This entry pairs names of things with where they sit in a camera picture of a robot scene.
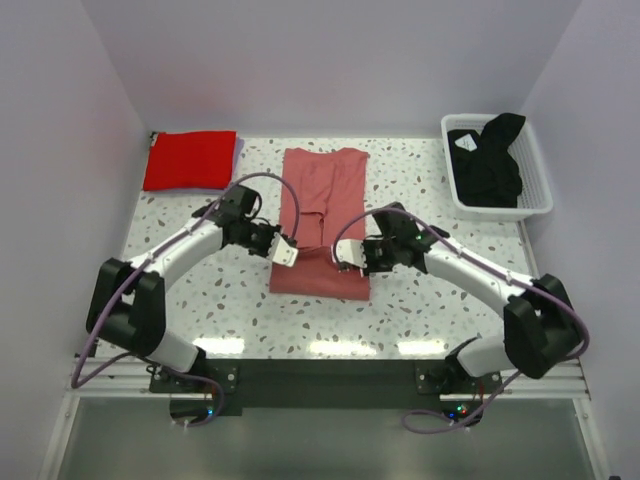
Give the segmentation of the pink t shirt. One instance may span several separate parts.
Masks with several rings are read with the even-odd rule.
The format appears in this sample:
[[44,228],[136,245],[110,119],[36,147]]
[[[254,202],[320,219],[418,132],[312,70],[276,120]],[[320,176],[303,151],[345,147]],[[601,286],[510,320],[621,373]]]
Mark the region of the pink t shirt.
[[295,265],[272,267],[269,291],[340,300],[370,299],[369,279],[357,271],[341,273],[331,247],[341,229],[364,212],[369,154],[342,148],[314,153],[301,148],[284,153],[282,177],[297,194],[296,211],[287,189],[281,190],[279,224],[293,236],[299,250]]

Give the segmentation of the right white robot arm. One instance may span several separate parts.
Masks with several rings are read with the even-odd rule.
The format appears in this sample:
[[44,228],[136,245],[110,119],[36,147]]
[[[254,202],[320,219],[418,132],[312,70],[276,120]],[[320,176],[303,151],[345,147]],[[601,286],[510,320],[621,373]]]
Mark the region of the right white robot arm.
[[589,347],[587,327],[557,277],[534,278],[491,262],[399,203],[370,214],[378,235],[338,241],[341,262],[366,275],[397,265],[414,268],[470,294],[502,321],[500,334],[469,338],[446,356],[445,379],[452,390],[469,392],[482,376],[503,370],[540,379]]

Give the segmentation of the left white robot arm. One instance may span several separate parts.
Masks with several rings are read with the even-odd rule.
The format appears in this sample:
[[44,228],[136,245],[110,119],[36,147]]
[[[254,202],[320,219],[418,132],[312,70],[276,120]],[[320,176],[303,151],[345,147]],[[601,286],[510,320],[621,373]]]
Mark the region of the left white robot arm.
[[207,380],[206,354],[167,326],[166,294],[194,266],[228,245],[274,264],[291,267],[298,251],[279,225],[252,216],[258,192],[235,186],[212,207],[204,206],[161,245],[129,260],[109,259],[100,267],[87,318],[93,339],[172,370],[185,392]]

